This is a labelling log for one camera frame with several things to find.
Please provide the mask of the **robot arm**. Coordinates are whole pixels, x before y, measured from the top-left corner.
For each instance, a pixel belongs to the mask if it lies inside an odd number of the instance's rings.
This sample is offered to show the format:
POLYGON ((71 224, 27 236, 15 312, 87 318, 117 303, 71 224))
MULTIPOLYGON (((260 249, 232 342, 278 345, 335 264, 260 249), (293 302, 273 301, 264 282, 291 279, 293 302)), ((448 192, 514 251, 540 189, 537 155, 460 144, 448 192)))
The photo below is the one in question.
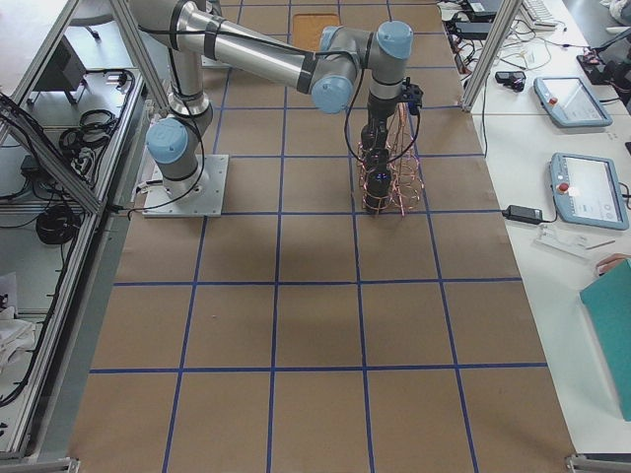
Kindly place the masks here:
POLYGON ((139 31, 163 44, 172 67, 170 107, 194 119, 210 114, 201 84, 201 59, 225 63, 309 95, 329 114, 349 112, 365 71, 371 71, 368 121, 361 133, 365 205, 375 211, 389 197, 394 157, 386 146, 388 120, 400 103, 420 106, 422 94, 405 77, 412 29, 385 22, 374 32, 326 27, 317 51, 302 50, 206 11, 201 1, 132 1, 139 31))

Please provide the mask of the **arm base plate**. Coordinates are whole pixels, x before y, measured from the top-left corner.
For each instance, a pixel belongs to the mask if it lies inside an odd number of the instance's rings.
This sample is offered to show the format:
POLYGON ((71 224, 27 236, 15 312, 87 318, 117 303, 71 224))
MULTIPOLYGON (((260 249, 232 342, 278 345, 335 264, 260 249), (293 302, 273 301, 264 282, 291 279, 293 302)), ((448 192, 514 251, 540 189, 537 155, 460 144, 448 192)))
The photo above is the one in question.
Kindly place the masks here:
POLYGON ((220 217, 222 215, 228 155, 196 155, 197 173, 183 181, 164 179, 157 165, 142 214, 150 218, 220 217))

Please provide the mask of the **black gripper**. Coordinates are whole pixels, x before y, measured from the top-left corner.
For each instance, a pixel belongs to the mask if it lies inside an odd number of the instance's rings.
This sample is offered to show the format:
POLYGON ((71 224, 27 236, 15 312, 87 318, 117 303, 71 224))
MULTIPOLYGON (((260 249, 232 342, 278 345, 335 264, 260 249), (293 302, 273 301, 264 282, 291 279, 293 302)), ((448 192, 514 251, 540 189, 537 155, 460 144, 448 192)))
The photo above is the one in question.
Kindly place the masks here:
POLYGON ((388 137, 387 121, 396 112, 399 99, 381 99, 369 96, 368 121, 362 129, 363 148, 384 148, 388 137))

